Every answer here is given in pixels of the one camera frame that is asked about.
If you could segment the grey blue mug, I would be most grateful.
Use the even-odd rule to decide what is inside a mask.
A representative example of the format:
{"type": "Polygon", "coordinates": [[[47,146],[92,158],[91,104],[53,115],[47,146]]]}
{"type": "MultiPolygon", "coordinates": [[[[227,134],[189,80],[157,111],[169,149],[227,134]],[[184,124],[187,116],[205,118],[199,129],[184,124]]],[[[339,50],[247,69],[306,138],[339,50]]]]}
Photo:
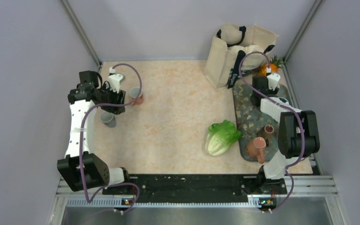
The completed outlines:
{"type": "Polygon", "coordinates": [[[114,128],[117,125],[115,115],[110,112],[103,111],[99,116],[99,120],[109,128],[114,128]]]}

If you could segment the pink mug small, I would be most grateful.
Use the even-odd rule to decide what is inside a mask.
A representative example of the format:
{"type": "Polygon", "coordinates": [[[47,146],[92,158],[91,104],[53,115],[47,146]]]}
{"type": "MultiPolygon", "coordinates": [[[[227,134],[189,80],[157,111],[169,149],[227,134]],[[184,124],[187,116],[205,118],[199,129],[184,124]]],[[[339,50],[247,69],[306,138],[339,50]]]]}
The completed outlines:
{"type": "Polygon", "coordinates": [[[141,105],[144,102],[143,90],[140,87],[133,87],[130,90],[130,97],[133,103],[131,105],[141,105]]]}

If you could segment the pink mug large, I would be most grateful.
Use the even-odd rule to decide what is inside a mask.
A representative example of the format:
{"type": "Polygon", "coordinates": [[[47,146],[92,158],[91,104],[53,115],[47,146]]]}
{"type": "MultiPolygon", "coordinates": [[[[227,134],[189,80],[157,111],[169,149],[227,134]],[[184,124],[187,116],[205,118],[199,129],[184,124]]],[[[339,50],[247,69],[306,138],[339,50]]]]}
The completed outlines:
{"type": "Polygon", "coordinates": [[[263,164],[265,162],[265,155],[264,155],[265,148],[266,148],[265,139],[262,137],[256,137],[247,143],[246,152],[250,157],[256,158],[260,164],[263,164]]]}

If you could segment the dark teal mug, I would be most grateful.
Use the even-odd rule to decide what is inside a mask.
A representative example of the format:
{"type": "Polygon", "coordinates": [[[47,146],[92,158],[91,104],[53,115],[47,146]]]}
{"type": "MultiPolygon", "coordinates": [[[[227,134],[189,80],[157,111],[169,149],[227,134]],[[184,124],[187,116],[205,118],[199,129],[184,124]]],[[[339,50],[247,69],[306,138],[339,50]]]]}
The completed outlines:
{"type": "Polygon", "coordinates": [[[290,105],[290,102],[285,97],[278,97],[279,101],[283,102],[284,104],[290,105]]]}

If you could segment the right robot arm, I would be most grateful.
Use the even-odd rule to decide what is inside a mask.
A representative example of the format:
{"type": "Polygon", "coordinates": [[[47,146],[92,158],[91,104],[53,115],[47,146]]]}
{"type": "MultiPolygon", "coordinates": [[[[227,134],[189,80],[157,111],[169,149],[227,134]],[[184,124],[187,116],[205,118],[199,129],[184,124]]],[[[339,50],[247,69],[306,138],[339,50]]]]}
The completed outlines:
{"type": "Polygon", "coordinates": [[[252,79],[252,104],[279,124],[278,151],[262,166],[264,175],[256,180],[256,187],[262,193],[269,193],[275,187],[274,180],[283,178],[289,167],[320,149],[316,113],[294,108],[278,97],[279,79],[280,75],[275,73],[252,79]]]}

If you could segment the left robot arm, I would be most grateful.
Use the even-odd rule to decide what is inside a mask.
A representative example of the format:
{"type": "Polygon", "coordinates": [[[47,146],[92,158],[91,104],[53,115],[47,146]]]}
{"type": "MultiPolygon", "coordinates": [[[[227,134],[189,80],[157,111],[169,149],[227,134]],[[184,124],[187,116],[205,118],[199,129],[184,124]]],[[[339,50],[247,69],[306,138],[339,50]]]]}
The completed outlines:
{"type": "Polygon", "coordinates": [[[116,126],[115,116],[125,112],[125,91],[120,89],[125,77],[111,69],[107,81],[95,71],[79,73],[80,82],[67,99],[71,110],[71,130],[68,147],[57,169],[72,191],[84,187],[97,188],[113,185],[121,194],[130,191],[132,182],[125,168],[109,168],[94,153],[94,121],[97,108],[103,110],[102,122],[116,126]]]}

